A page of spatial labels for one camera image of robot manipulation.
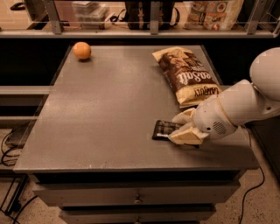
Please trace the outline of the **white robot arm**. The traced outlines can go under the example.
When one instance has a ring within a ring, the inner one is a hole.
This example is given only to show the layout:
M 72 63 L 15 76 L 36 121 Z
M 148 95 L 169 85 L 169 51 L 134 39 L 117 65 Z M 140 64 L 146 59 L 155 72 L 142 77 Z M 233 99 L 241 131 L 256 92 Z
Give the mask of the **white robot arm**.
M 176 115 L 181 127 L 168 138 L 175 144 L 199 145 L 206 138 L 221 139 L 245 123 L 280 115 L 280 47 L 260 53 L 241 80 L 220 94 Z

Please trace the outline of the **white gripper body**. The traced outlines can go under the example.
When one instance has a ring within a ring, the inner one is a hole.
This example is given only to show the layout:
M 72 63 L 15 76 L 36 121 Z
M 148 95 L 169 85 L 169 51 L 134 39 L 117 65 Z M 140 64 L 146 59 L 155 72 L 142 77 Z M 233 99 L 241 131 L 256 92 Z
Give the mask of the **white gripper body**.
M 236 132 L 217 95 L 202 101 L 195 109 L 193 123 L 200 131 L 207 133 L 210 139 L 221 139 Z

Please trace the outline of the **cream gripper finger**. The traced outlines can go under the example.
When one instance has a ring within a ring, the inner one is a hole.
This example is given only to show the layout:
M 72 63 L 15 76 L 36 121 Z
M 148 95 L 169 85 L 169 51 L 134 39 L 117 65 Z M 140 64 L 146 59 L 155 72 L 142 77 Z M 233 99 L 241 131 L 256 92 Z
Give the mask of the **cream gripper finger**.
M 194 113 L 195 113 L 195 108 L 189 108 L 175 115 L 171 120 L 174 123 L 180 123 L 180 124 L 191 123 L 193 121 Z
M 202 132 L 191 123 L 187 123 L 179 129 L 174 130 L 168 138 L 175 144 L 200 145 L 208 136 L 208 133 Z

